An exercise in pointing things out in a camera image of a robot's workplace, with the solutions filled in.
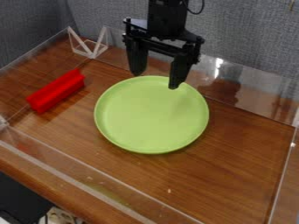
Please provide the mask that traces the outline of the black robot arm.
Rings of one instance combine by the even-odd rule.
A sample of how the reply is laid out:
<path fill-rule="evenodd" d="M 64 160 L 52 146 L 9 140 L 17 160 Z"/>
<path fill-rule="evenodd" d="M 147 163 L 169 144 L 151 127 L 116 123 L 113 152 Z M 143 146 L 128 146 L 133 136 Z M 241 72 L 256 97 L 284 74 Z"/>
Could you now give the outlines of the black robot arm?
<path fill-rule="evenodd" d="M 200 61 L 204 38 L 185 29 L 189 0 L 148 0 L 147 19 L 124 19 L 125 55 L 129 71 L 139 76 L 147 68 L 148 52 L 172 57 L 168 88 L 185 82 L 192 65 Z"/>

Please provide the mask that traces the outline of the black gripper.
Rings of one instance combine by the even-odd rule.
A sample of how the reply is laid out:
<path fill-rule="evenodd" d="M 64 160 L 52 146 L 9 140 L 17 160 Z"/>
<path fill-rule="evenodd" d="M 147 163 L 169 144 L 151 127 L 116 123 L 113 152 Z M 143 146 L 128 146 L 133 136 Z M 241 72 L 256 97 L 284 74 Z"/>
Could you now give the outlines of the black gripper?
<path fill-rule="evenodd" d="M 149 51 L 173 57 L 168 88 L 176 89 L 185 82 L 192 65 L 200 60 L 204 39 L 176 24 L 159 23 L 151 30 L 148 20 L 131 17 L 124 19 L 123 41 L 128 66 L 133 76 L 139 76 L 147 67 Z"/>

